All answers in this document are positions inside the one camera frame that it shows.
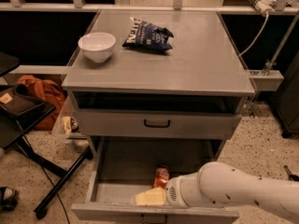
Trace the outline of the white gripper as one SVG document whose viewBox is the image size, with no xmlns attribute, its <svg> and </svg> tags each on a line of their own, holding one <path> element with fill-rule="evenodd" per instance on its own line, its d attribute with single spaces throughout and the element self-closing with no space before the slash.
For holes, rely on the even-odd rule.
<svg viewBox="0 0 299 224">
<path fill-rule="evenodd" d="M 174 208 L 198 207 L 202 204 L 197 173 L 171 178 L 165 190 L 161 187 L 136 194 L 131 203 L 134 206 L 164 205 L 166 200 Z"/>
</svg>

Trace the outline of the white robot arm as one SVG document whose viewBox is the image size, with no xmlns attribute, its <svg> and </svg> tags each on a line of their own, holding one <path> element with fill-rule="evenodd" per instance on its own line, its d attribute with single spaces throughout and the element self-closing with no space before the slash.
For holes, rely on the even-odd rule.
<svg viewBox="0 0 299 224">
<path fill-rule="evenodd" d="M 293 223 L 299 221 L 299 180 L 250 175 L 213 161 L 199 171 L 169 179 L 132 198 L 134 206 L 171 206 L 177 209 L 251 205 Z"/>
</svg>

